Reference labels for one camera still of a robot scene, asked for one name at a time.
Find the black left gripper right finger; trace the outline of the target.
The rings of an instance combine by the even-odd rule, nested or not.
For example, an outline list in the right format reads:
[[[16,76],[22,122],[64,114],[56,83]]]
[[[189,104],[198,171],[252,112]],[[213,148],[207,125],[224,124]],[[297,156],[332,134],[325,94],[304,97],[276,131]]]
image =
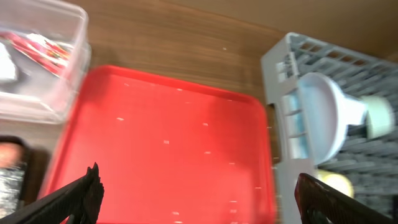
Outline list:
[[[306,173],[299,174],[294,196],[303,224],[395,223]]]

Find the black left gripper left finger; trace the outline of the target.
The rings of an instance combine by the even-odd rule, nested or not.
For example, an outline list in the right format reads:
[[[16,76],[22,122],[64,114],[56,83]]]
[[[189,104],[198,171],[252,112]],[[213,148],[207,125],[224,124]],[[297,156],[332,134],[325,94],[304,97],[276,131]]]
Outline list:
[[[104,197],[99,167],[40,200],[4,217],[1,224],[96,223]]]

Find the yellow plastic cup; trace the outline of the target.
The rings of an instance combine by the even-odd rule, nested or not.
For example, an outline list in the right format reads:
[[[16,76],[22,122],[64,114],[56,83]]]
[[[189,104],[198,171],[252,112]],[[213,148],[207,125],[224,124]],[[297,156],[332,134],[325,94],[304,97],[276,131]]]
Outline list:
[[[317,179],[351,198],[354,197],[353,185],[344,175],[326,170],[317,170]]]

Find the light blue plate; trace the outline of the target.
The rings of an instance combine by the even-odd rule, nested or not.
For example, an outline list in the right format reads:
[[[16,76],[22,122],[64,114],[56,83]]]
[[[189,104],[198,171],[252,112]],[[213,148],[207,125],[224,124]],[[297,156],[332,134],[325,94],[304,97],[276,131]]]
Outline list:
[[[320,165],[332,159],[345,141],[344,95],[331,78],[315,72],[300,78],[298,91],[313,162]]]

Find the mint green bowl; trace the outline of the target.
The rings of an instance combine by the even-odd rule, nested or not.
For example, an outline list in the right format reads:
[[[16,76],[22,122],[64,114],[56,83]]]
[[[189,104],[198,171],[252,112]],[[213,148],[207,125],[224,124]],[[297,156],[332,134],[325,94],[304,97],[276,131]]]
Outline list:
[[[388,100],[381,96],[362,96],[368,112],[366,115],[366,134],[368,139],[379,138],[395,130],[396,119]]]

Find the red snack wrapper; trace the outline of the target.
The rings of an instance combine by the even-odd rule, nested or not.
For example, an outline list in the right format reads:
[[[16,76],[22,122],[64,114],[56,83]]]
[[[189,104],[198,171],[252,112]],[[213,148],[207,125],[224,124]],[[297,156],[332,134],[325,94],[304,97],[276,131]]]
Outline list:
[[[40,34],[22,36],[13,32],[1,32],[1,38],[57,77],[69,66],[70,52]]]

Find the white tissue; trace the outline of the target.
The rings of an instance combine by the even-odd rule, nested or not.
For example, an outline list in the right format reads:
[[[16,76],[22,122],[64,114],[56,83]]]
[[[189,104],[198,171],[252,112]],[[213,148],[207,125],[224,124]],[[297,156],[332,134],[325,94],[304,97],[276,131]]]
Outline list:
[[[14,64],[12,57],[7,49],[7,47],[1,43],[1,73],[0,81],[3,83],[12,83],[17,81],[18,69]]]

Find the orange carrot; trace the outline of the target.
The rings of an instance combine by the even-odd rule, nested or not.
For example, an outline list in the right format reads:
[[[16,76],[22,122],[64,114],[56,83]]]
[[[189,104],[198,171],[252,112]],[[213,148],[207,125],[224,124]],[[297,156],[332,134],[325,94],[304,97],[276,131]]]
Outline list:
[[[25,149],[21,145],[2,142],[0,150],[0,167],[2,169],[16,167],[22,163]]]

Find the grey dishwasher rack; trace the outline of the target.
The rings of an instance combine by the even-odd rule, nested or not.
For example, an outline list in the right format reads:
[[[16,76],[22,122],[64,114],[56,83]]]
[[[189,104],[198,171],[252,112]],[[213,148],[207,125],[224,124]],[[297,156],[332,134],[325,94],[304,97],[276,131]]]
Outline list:
[[[326,170],[347,177],[354,199],[382,215],[397,219],[397,64],[290,32],[261,58],[267,103],[275,108],[281,159],[276,165],[280,215],[284,223],[299,223],[294,197],[299,174],[317,177]],[[345,95],[381,96],[394,111],[395,130],[368,139],[366,119],[348,125],[340,151],[320,165],[313,162],[299,80],[308,73],[331,78]]]

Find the black plastic bin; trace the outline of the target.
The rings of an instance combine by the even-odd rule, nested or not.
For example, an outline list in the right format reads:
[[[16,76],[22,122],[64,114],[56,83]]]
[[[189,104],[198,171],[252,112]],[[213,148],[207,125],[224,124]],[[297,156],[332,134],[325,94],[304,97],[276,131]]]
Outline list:
[[[16,136],[1,136],[1,218],[20,207],[30,149]]]

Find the red plastic tray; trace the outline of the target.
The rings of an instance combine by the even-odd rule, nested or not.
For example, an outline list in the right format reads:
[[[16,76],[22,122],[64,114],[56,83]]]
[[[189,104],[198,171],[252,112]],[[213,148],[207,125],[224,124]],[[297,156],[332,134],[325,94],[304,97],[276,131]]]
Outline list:
[[[92,69],[40,190],[97,164],[99,223],[274,223],[266,112],[255,98],[115,66]]]

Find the clear plastic bin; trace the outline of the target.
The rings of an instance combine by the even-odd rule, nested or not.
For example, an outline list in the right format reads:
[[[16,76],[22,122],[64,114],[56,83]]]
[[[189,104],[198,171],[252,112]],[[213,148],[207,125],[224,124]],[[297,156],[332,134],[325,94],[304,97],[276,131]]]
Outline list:
[[[6,40],[18,69],[16,82],[1,84],[1,118],[58,124],[66,120],[91,58],[88,15],[65,1],[1,1],[1,32],[40,34],[70,52],[69,66],[57,77]]]

